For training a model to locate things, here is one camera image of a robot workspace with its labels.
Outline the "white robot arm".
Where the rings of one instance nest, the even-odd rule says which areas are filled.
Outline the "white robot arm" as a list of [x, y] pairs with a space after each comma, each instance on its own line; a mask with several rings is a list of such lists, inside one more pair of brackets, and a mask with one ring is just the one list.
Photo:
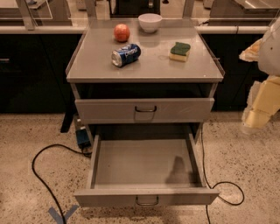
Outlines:
[[259, 70], [268, 75], [265, 81], [253, 83], [242, 114], [242, 132], [251, 134], [263, 128], [280, 109], [280, 17], [239, 58], [256, 61]]

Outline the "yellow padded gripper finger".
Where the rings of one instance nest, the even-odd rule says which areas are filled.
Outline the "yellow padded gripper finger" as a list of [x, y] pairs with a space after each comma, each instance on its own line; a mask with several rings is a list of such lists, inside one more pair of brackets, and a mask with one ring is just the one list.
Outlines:
[[242, 115], [242, 126], [249, 130], [263, 128], [280, 109], [280, 77], [270, 75], [267, 80], [255, 81]]
[[244, 60], [247, 62], [254, 62], [258, 61], [259, 58], [259, 49], [262, 43], [262, 39], [258, 39], [254, 44], [246, 48], [244, 51], [241, 52], [239, 55], [240, 60]]

